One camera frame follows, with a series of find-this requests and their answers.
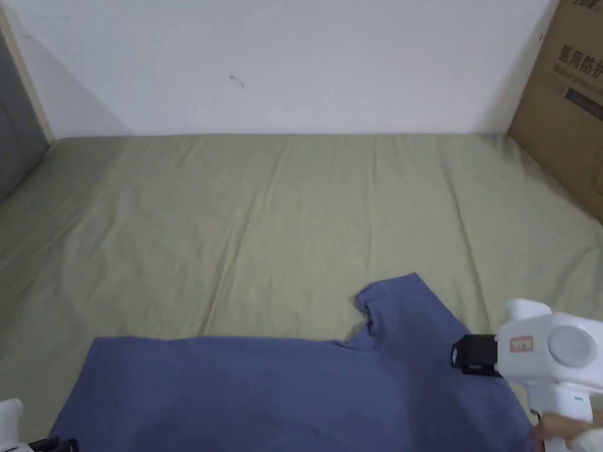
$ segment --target white robot part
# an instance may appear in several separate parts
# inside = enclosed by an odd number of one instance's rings
[[[522,385],[530,409],[592,421],[591,394],[603,394],[603,323],[554,313],[542,303],[509,302],[511,322],[497,336],[497,370]],[[567,452],[563,440],[546,452]]]
[[[19,443],[19,421],[23,415],[21,400],[0,402],[0,452],[31,452],[27,444]]]

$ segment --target mattress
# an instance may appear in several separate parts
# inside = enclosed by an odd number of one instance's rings
[[[61,140],[0,206],[0,399],[32,441],[94,337],[345,340],[410,272],[474,332],[513,297],[603,320],[602,239],[505,136]]]

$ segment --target fabric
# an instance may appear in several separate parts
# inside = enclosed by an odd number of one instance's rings
[[[33,441],[94,337],[343,341],[414,271],[474,333],[517,297],[603,320],[602,238],[503,136],[61,140],[0,205],[0,399]]]
[[[450,368],[466,328],[416,275],[358,296],[348,343],[99,339],[52,435],[87,452],[532,452],[498,378]]]
[[[603,452],[603,428],[588,430],[570,444],[573,452]]]

